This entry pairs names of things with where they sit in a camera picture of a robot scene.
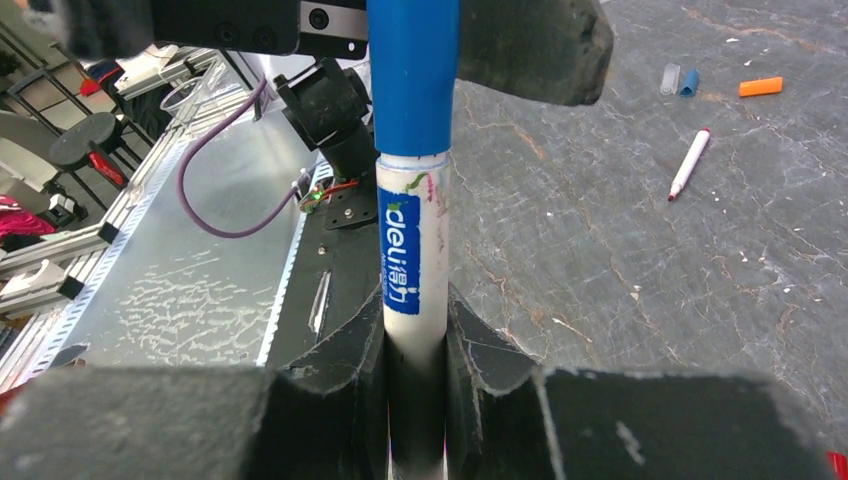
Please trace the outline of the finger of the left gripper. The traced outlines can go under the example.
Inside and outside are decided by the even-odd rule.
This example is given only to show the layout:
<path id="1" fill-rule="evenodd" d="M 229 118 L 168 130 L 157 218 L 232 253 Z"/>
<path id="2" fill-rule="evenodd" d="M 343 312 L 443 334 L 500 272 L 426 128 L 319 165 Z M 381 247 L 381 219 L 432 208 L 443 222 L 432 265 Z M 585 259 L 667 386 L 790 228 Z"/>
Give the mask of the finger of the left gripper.
<path id="1" fill-rule="evenodd" d="M 524 100 L 589 106 L 614 34 L 596 0 L 464 0 L 457 77 Z"/>

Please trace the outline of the white pen blue ends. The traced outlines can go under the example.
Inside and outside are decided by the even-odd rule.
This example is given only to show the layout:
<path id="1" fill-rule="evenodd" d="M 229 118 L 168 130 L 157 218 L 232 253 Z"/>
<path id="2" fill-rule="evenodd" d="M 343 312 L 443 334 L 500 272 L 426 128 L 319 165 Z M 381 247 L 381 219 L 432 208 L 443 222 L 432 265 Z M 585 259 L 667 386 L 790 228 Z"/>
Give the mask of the white pen blue ends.
<path id="1" fill-rule="evenodd" d="M 377 161 L 384 323 L 409 362 L 436 355 L 447 324 L 450 165 L 445 152 Z"/>

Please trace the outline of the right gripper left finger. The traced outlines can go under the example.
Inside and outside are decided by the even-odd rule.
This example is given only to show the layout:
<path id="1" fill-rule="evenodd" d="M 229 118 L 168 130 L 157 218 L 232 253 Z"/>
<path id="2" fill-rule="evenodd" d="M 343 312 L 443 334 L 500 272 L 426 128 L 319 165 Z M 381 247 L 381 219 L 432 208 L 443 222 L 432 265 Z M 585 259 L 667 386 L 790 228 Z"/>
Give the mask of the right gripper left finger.
<path id="1" fill-rule="evenodd" d="M 384 479 L 382 298 L 282 367 L 65 367 L 1 418 L 5 479 Z"/>

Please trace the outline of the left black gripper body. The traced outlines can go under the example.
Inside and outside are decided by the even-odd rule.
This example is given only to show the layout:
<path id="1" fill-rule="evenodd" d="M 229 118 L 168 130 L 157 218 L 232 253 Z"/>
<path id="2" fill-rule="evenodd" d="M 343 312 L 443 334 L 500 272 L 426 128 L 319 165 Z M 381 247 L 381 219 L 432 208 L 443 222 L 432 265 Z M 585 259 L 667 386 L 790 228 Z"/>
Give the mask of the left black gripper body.
<path id="1" fill-rule="evenodd" d="M 73 55 L 130 58 L 155 43 L 361 59 L 363 1 L 43 1 L 39 26 Z"/>

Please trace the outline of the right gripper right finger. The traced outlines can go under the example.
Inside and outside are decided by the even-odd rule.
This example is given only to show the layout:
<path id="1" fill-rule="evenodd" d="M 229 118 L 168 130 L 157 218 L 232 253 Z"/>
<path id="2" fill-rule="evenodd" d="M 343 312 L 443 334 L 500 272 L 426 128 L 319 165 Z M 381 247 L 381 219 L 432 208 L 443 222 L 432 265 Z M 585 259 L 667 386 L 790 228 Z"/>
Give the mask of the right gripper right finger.
<path id="1" fill-rule="evenodd" d="M 448 294 L 452 479 L 831 479 L 794 395 L 747 371 L 544 366 Z"/>

